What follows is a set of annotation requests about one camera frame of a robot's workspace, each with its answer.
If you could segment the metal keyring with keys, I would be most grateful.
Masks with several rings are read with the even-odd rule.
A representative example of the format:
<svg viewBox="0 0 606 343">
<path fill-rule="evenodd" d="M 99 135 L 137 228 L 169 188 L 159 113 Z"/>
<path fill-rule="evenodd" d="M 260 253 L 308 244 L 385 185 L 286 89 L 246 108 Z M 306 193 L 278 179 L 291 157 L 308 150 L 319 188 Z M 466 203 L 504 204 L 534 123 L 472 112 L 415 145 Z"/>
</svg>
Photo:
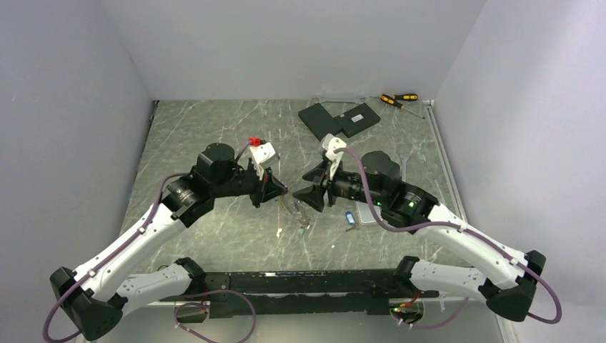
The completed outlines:
<svg viewBox="0 0 606 343">
<path fill-rule="evenodd" d="M 310 216 L 306 212 L 305 205 L 295 199 L 290 193 L 281 195 L 278 201 L 277 233 L 280 238 L 285 229 L 291 223 L 298 227 L 298 235 L 304 236 L 311 226 Z"/>
</svg>

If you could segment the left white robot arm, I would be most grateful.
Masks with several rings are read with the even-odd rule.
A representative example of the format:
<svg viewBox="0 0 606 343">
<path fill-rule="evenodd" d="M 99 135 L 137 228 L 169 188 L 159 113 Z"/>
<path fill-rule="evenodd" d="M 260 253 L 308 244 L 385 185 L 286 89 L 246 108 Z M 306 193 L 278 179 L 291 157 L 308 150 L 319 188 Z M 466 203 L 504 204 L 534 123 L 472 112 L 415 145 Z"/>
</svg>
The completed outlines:
<svg viewBox="0 0 606 343">
<path fill-rule="evenodd" d="M 134 269 L 213 210 L 219 198 L 247 196 L 259 207 L 287 193 L 270 168 L 279 159 L 273 145 L 252 137 L 244 150 L 250 153 L 246 166 L 230 145 L 208 145 L 190 171 L 164 178 L 149 209 L 118 239 L 77 268 L 61 267 L 51 275 L 54 310 L 70 318 L 77 334 L 94 341 L 149 303 L 203 295 L 206 273 L 189 257 L 149 274 L 136 275 Z"/>
</svg>

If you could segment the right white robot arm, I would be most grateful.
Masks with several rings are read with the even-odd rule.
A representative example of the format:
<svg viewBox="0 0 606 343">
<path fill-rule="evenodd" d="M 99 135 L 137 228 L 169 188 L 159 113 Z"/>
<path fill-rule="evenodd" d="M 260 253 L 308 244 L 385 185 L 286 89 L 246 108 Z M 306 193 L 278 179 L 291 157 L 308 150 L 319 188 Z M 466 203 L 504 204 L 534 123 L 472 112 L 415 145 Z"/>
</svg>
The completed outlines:
<svg viewBox="0 0 606 343">
<path fill-rule="evenodd" d="M 393 233 L 424 237 L 458 255 L 468 265 L 454 267 L 404 257 L 394 274 L 394 288 L 403 297 L 420 291 L 442 291 L 483 302 L 513 322 L 530 317 L 546 258 L 538 251 L 507 247 L 469 225 L 429 192 L 402 179 L 400 166 L 383 151 L 355 157 L 359 170 L 338 166 L 334 175 L 328 158 L 302 178 L 310 186 L 294 198 L 318 212 L 338 198 L 364 203 L 378 225 Z"/>
</svg>

